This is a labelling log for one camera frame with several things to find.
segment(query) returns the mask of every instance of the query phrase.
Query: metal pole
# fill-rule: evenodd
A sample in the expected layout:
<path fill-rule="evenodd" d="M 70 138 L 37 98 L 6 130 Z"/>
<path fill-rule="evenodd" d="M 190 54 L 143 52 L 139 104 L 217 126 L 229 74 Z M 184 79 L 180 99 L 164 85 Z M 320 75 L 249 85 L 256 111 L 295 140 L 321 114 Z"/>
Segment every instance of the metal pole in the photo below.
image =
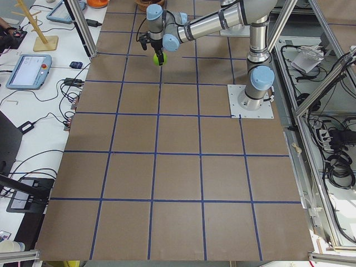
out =
<path fill-rule="evenodd" d="M 280 34 L 282 33 L 282 30 L 284 26 L 287 23 L 287 20 L 292 13 L 296 3 L 298 0 L 287 0 L 278 16 L 278 19 L 276 21 L 276 24 L 271 32 L 271 35 L 268 39 L 268 52 L 272 52 Z"/>
<path fill-rule="evenodd" d="M 0 253 L 0 264 L 14 263 L 16 261 L 38 260 L 39 250 Z"/>
<path fill-rule="evenodd" d="M 78 0 L 64 0 L 64 3 L 66 5 L 69 15 L 73 20 L 74 26 L 77 29 L 85 52 L 90 58 L 96 57 L 98 50 L 95 46 L 93 37 L 90 34 L 88 24 L 85 20 L 83 12 L 80 9 Z"/>
<path fill-rule="evenodd" d="M 351 256 L 310 253 L 309 260 L 315 262 L 320 261 L 323 263 L 356 266 L 356 257 L 351 257 Z"/>

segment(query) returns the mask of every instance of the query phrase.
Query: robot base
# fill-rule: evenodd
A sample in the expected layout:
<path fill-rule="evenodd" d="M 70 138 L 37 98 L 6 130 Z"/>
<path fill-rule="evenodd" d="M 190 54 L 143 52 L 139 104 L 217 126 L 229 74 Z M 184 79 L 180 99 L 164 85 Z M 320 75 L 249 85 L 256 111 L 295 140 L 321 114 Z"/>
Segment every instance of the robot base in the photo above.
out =
<path fill-rule="evenodd" d="M 270 102 L 263 102 L 256 111 L 249 111 L 240 106 L 238 97 L 241 91 L 245 90 L 245 85 L 228 85 L 230 112 L 232 118 L 274 118 Z"/>

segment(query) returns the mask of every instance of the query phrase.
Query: tennis ball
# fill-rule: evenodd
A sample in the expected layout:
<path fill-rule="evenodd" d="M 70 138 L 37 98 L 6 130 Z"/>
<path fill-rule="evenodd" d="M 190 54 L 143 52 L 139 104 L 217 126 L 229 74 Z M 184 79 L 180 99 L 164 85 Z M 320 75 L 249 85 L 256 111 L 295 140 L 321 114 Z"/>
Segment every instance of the tennis ball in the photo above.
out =
<path fill-rule="evenodd" d="M 166 53 L 163 53 L 163 65 L 167 62 L 167 54 Z M 159 66 L 160 63 L 158 61 L 158 57 L 157 57 L 157 54 L 154 54 L 154 64 L 156 66 Z"/>

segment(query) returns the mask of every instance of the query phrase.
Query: grid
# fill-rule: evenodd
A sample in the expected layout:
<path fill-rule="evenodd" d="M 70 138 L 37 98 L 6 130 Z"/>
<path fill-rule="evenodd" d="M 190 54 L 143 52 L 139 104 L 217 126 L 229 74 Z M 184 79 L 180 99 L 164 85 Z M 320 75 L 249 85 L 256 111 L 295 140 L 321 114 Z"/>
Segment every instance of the grid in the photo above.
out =
<path fill-rule="evenodd" d="M 171 0 L 168 9 L 195 17 L 216 4 Z M 42 259 L 306 259 L 313 247 L 275 107 L 274 120 L 229 116 L 226 84 L 245 81 L 248 41 L 182 46 L 169 57 L 193 71 L 169 72 L 134 46 L 143 16 L 131 0 L 108 7 L 37 244 Z M 126 51 L 114 43 L 122 36 Z M 207 56 L 217 38 L 228 53 Z M 240 42 L 243 52 L 231 48 Z M 261 174 L 283 191 L 264 190 Z"/>

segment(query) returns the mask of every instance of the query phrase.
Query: blue tape line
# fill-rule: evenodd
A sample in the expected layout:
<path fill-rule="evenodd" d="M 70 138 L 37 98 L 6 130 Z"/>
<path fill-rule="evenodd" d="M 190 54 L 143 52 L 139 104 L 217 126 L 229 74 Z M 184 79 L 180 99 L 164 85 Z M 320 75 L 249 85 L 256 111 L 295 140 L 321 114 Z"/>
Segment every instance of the blue tape line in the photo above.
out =
<path fill-rule="evenodd" d="M 129 15 L 134 15 L 135 13 L 132 13 L 132 12 L 106 12 L 106 14 L 129 14 Z"/>
<path fill-rule="evenodd" d="M 247 181 L 248 181 L 248 185 L 249 185 L 249 192 L 250 192 L 250 198 L 251 198 L 251 208 L 252 208 L 252 215 L 253 215 L 254 226 L 255 226 L 258 253 L 259 253 L 259 256 L 260 256 L 260 260 L 263 260 L 261 244 L 260 244 L 260 238 L 259 238 L 259 235 L 258 235 L 258 227 L 257 227 L 255 207 L 254 207 L 254 203 L 253 203 L 253 194 L 252 194 L 252 188 L 251 188 L 249 166 L 248 166 L 248 162 L 247 162 L 244 131 L 243 131 L 243 125 L 242 125 L 242 121 L 241 121 L 241 115 L 240 115 L 240 118 L 239 118 L 239 124 L 240 124 L 240 131 L 241 131 L 241 142 L 242 142 L 242 145 L 243 145 L 243 152 L 244 152 L 244 159 L 245 159 Z"/>
<path fill-rule="evenodd" d="M 132 82 L 132 81 L 106 81 L 106 80 L 86 80 L 85 82 L 113 82 L 113 83 L 138 83 L 144 85 L 159 85 L 159 82 Z M 203 85 L 203 86 L 226 86 L 222 83 L 178 83 L 178 82 L 165 82 L 166 85 Z"/>
<path fill-rule="evenodd" d="M 107 52 L 98 52 L 102 55 L 111 55 L 111 56 L 134 56 L 134 57 L 147 57 L 145 55 L 136 55 L 136 54 L 121 54 L 121 53 L 107 53 Z"/>
<path fill-rule="evenodd" d="M 194 18 L 195 18 L 195 0 L 193 1 Z M 204 184 L 202 173 L 202 156 L 201 156 L 201 123 L 200 123 L 200 98 L 199 98 L 199 75 L 198 75 L 198 59 L 197 59 L 197 45 L 194 41 L 195 48 L 195 74 L 196 74 L 196 95 L 197 95 L 197 107 L 198 107 L 198 134 L 199 134 L 199 168 L 200 168 L 200 192 L 201 192 L 201 223 L 202 223 L 202 243 L 204 251 L 204 260 L 207 260 L 206 251 L 206 231 L 205 231 L 205 208 L 204 208 Z"/>
<path fill-rule="evenodd" d="M 190 57 L 190 56 L 183 56 L 182 58 L 195 58 L 195 57 Z M 246 61 L 246 58 L 235 58 L 235 57 L 197 57 L 200 60 L 241 60 L 241 61 Z"/>
<path fill-rule="evenodd" d="M 178 152 L 142 152 L 142 151 L 95 151 L 95 150 L 65 150 L 65 153 L 98 153 L 98 154 L 136 154 L 136 155 L 173 155 L 173 156 L 217 156 L 217 157 L 289 157 L 289 155 L 258 155 L 258 154 L 214 154 L 214 153 L 178 153 Z"/>
<path fill-rule="evenodd" d="M 126 115 L 126 116 L 165 116 L 165 117 L 206 117 L 206 118 L 231 118 L 223 115 L 194 115 L 194 114 L 156 114 L 156 113 L 116 113 L 116 112 L 93 112 L 77 111 L 76 114 L 97 114 L 97 115 Z"/>
<path fill-rule="evenodd" d="M 156 163 L 157 163 L 157 147 L 158 147 L 158 136 L 159 136 L 159 126 L 160 126 L 160 107 L 161 107 L 161 91 L 162 91 L 162 67 L 160 69 L 160 85 L 158 93 L 158 108 L 157 108 L 157 123 L 156 123 L 156 138 L 155 138 L 155 155 L 154 155 L 154 166 L 153 166 L 153 176 L 152 176 L 152 188 L 151 188 L 151 206 L 150 206 L 150 224 L 149 224 L 149 244 L 147 248 L 147 260 L 151 259 L 151 240 L 152 240 L 152 217 L 154 211 L 154 194 L 155 194 L 155 178 L 156 178 Z"/>
<path fill-rule="evenodd" d="M 136 18 L 136 12 L 137 12 L 137 6 L 135 9 L 135 15 L 134 17 L 134 21 L 132 23 L 132 31 L 134 30 L 134 26 L 135 26 L 135 18 Z M 127 48 L 127 54 L 130 51 L 130 46 L 131 46 L 131 41 L 132 41 L 132 35 L 133 33 L 130 35 L 130 40 L 128 42 L 128 48 Z M 122 74 L 122 80 L 125 80 L 125 74 L 126 74 L 126 69 L 127 69 L 127 61 L 128 61 L 128 57 L 126 57 L 125 59 L 125 68 L 123 70 L 123 74 Z M 121 83 L 121 89 L 120 89 L 120 95 L 118 97 L 118 102 L 117 102 L 117 107 L 116 107 L 116 113 L 118 113 L 119 107 L 120 107 L 120 102 L 121 102 L 121 94 L 122 94 L 122 87 L 123 87 L 123 83 Z M 103 183 L 102 183 L 102 187 L 101 187 L 101 195 L 100 198 L 103 198 L 104 195 L 104 189 L 105 189 L 105 183 L 106 183 L 106 178 L 107 178 L 107 172 L 108 172 L 108 167 L 110 164 L 110 157 L 111 157 L 111 150 L 112 150 L 112 145 L 113 145 L 113 140 L 115 137 L 115 128 L 116 128 L 116 123 L 117 123 L 117 117 L 118 115 L 115 115 L 115 121 L 114 121 L 114 125 L 113 125 L 113 130 L 112 130 L 112 135 L 111 135 L 111 141 L 110 141 L 110 149 L 109 149 L 109 155 L 107 157 L 107 162 L 106 162 L 106 168 L 105 168 L 105 175 L 104 175 L 104 179 L 103 179 Z M 98 213 L 97 213 L 97 218 L 96 218 L 96 223 L 95 223 L 95 230 L 94 230 L 94 235 L 93 235 L 93 241 L 92 241 L 92 246 L 91 246 L 91 251 L 90 251 L 90 257 L 89 259 L 92 260 L 93 258 L 93 253 L 94 253 L 94 248 L 95 248 L 95 241 L 96 241 L 96 234 L 97 234 L 97 229 L 98 229 L 98 224 L 99 224 L 99 218 L 100 218 L 100 212 L 101 212 L 101 204 L 102 201 L 99 202 L 99 207 L 98 207 Z"/>
<path fill-rule="evenodd" d="M 301 201 L 264 201 L 264 200 L 198 200 L 198 199 L 117 199 L 107 197 L 51 197 L 61 201 L 122 201 L 122 202 L 169 202 L 169 203 L 230 203 L 230 204 L 289 204 L 300 205 Z"/>
<path fill-rule="evenodd" d="M 328 23 L 328 25 L 356 26 L 356 24 L 339 24 L 339 23 Z"/>

